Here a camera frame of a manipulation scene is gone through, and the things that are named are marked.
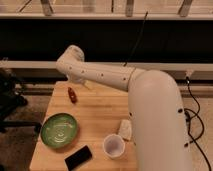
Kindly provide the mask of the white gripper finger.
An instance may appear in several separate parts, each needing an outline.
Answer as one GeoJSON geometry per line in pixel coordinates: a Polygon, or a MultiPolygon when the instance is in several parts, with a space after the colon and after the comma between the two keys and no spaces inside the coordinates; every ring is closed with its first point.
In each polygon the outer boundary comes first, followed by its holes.
{"type": "Polygon", "coordinates": [[[85,88],[87,88],[88,90],[92,90],[92,89],[93,89],[92,83],[89,82],[89,81],[85,81],[85,82],[83,83],[83,86],[84,86],[85,88]]]}

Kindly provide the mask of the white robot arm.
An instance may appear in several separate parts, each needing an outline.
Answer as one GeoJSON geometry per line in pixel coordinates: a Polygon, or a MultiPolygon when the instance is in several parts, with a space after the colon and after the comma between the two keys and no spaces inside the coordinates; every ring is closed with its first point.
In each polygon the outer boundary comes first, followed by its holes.
{"type": "Polygon", "coordinates": [[[73,82],[86,79],[128,93],[138,171],[194,171],[183,100],[169,74],[86,62],[75,45],[58,58],[56,68],[73,82]]]}

